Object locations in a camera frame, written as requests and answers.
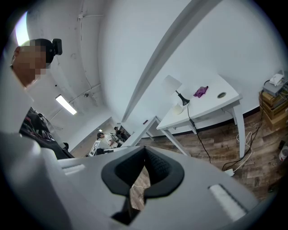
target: cardboard box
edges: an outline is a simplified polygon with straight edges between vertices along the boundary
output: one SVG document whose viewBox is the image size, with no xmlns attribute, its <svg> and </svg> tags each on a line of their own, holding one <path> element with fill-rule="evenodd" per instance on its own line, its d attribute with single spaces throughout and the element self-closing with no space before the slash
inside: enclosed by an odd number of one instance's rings
<svg viewBox="0 0 288 230">
<path fill-rule="evenodd" d="M 279 117 L 271 119 L 264 110 L 263 117 L 272 131 L 284 128 L 288 125 L 288 113 L 283 113 Z"/>
<path fill-rule="evenodd" d="M 288 94 L 288 92 L 286 90 L 283 90 L 281 93 L 284 94 Z M 285 97 L 284 95 L 280 96 L 278 95 L 277 97 L 273 97 L 272 95 L 263 92 L 263 101 L 265 101 L 271 108 L 275 108 L 277 106 L 279 106 L 280 104 L 282 104 L 283 102 L 285 102 L 285 99 L 283 99 L 283 97 Z"/>
<path fill-rule="evenodd" d="M 286 101 L 285 103 L 281 104 L 280 106 L 278 106 L 275 109 L 271 108 L 264 101 L 264 98 L 263 98 L 263 103 L 262 103 L 262 100 L 261 100 L 261 97 L 260 97 L 259 98 L 259 103 L 260 103 L 260 106 L 262 106 L 264 108 L 264 111 L 267 113 L 267 115 L 270 117 L 270 119 L 275 119 L 275 118 L 281 116 L 282 114 L 288 114 L 288 101 Z"/>
</svg>

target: power strip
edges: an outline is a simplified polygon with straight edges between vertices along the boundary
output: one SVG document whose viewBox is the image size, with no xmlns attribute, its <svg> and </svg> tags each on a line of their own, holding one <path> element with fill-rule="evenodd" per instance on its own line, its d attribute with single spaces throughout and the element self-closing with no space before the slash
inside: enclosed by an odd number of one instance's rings
<svg viewBox="0 0 288 230">
<path fill-rule="evenodd" d="M 233 169 L 228 169 L 226 171 L 224 171 L 227 175 L 229 176 L 233 176 L 234 175 L 234 172 L 233 172 Z"/>
</svg>

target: person in background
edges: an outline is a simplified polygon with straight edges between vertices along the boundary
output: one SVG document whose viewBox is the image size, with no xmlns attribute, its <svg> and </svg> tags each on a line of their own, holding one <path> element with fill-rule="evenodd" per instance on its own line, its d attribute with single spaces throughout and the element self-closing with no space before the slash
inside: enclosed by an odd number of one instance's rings
<svg viewBox="0 0 288 230">
<path fill-rule="evenodd" d="M 116 135 L 118 136 L 121 136 L 121 138 L 124 140 L 124 141 L 127 141 L 127 136 L 124 134 L 124 132 L 118 130 L 118 127 L 114 127 L 114 130 L 115 130 L 115 133 Z"/>
<path fill-rule="evenodd" d="M 104 134 L 104 133 L 97 133 L 97 138 L 99 139 L 103 139 L 105 138 L 105 140 L 107 141 L 108 145 L 111 148 L 118 148 L 120 147 L 122 144 L 121 143 L 117 143 L 113 140 L 113 138 L 111 137 L 111 135 L 109 134 Z"/>
</svg>

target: white table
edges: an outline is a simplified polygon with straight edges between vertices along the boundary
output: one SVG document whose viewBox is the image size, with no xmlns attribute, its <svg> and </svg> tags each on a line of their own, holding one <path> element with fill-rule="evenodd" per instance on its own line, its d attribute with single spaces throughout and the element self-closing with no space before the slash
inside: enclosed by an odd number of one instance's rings
<svg viewBox="0 0 288 230">
<path fill-rule="evenodd" d="M 153 117 L 152 119 L 149 119 L 146 124 L 142 124 L 141 127 L 133 133 L 121 147 L 125 146 L 135 146 L 137 143 L 141 140 L 142 136 L 146 133 L 152 140 L 153 137 L 149 134 L 149 129 L 151 126 L 156 122 L 158 125 L 161 123 L 161 121 L 158 119 L 158 117 Z M 191 156 L 190 153 L 173 137 L 172 133 L 169 132 L 169 130 L 161 130 L 168 138 L 169 140 L 184 154 Z"/>
<path fill-rule="evenodd" d="M 239 101 L 242 97 L 231 85 L 229 85 L 219 75 L 215 75 L 210 78 L 207 81 L 207 85 L 209 86 L 209 88 L 206 91 L 206 94 L 202 95 L 202 97 L 200 98 L 194 96 L 190 98 L 189 107 L 185 108 L 181 114 L 175 115 L 173 112 L 173 108 L 171 108 L 165 115 L 163 120 L 160 122 L 160 124 L 157 126 L 157 129 L 163 132 L 167 132 L 169 128 L 189 126 L 192 129 L 193 133 L 196 134 L 196 129 L 191 124 L 188 118 L 187 109 L 189 109 L 190 118 L 195 123 L 211 119 L 215 116 L 223 114 L 224 111 L 231 110 L 234 122 L 238 125 L 238 133 L 240 140 L 239 156 L 243 157 L 245 151 L 245 127 Z M 222 92 L 225 92 L 226 95 L 222 98 L 218 98 L 217 96 Z"/>
</svg>

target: lamp shade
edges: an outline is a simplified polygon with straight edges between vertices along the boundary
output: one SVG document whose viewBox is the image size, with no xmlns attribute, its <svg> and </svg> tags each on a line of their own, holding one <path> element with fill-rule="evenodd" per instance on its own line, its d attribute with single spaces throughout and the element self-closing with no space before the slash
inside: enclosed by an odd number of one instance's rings
<svg viewBox="0 0 288 230">
<path fill-rule="evenodd" d="M 182 83 L 180 81 L 170 75 L 168 75 L 162 83 L 162 87 L 169 95 L 173 94 L 181 85 Z"/>
</svg>

